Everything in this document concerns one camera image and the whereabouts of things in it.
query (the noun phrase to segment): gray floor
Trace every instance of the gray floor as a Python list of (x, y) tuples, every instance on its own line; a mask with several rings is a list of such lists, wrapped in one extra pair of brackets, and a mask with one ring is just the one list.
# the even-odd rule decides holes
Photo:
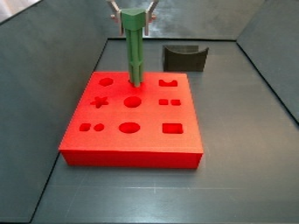
[[(68, 167), (59, 158), (33, 222), (298, 222), (299, 129), (235, 42), (144, 42), (162, 71), (163, 45), (210, 47), (188, 73), (204, 144), (192, 170)], [(126, 42), (107, 44), (98, 70), (127, 70)]]

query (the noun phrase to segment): red block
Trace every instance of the red block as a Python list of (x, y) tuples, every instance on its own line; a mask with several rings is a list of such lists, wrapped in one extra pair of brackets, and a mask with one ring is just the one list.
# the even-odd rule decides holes
[(60, 153), (68, 165), (198, 168), (203, 149), (184, 73), (96, 72)]

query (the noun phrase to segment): star-shaped hole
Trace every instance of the star-shaped hole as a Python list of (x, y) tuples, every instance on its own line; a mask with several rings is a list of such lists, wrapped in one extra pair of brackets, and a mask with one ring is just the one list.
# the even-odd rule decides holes
[(90, 105), (96, 105), (96, 108), (99, 109), (103, 105), (108, 105), (108, 98), (95, 97), (95, 101)]

